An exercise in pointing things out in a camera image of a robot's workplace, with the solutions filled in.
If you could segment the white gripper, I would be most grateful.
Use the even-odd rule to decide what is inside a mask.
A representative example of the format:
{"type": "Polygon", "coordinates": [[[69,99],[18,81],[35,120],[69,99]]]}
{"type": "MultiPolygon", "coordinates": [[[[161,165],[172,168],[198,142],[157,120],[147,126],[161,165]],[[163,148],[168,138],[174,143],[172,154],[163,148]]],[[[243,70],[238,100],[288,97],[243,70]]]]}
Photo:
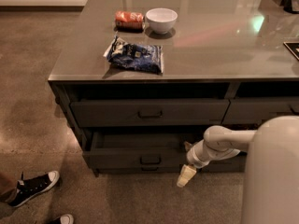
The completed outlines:
{"type": "Polygon", "coordinates": [[[192,145],[191,143],[184,142],[187,163],[184,164],[180,171],[177,186],[179,188],[185,187],[188,182],[196,175],[197,169],[201,169],[209,164],[209,159],[203,155],[203,143],[197,142],[192,145]]]}

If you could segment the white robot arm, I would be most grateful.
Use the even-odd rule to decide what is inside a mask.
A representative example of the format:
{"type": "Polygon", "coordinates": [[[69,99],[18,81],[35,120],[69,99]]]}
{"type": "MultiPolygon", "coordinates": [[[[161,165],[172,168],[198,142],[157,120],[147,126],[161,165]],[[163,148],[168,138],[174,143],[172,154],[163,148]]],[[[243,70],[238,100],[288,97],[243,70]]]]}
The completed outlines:
{"type": "Polygon", "coordinates": [[[247,154],[240,224],[299,224],[299,117],[270,119],[256,130],[211,126],[201,141],[185,144],[184,187],[213,161],[247,154]]]}

